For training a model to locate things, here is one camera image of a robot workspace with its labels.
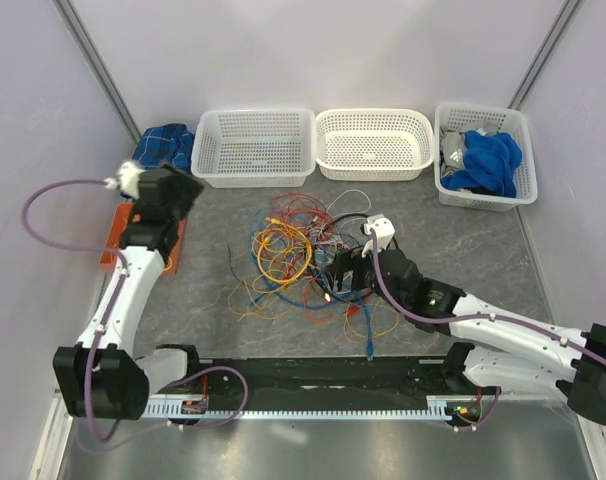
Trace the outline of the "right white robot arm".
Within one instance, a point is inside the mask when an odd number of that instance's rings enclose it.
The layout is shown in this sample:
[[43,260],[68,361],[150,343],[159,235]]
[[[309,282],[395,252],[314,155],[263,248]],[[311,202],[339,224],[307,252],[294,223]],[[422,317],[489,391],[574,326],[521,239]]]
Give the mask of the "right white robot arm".
[[440,371],[448,391],[549,395],[606,426],[605,325],[582,330],[508,312],[424,276],[398,249],[343,249],[323,273],[333,287],[350,274],[353,290],[372,291],[422,331],[454,338]]

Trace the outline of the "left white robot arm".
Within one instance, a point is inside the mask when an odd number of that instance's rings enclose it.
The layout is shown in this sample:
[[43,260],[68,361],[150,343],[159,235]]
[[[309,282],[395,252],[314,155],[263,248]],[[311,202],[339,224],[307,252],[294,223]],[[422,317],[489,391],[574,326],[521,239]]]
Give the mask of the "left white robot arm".
[[146,357],[133,356],[149,295],[203,186],[170,165],[141,169],[131,161],[120,167],[117,184],[134,203],[118,240],[112,277],[76,344],[58,348],[53,358],[63,400],[74,417],[137,420],[150,395],[169,384],[191,393],[203,378],[192,346],[166,344]]

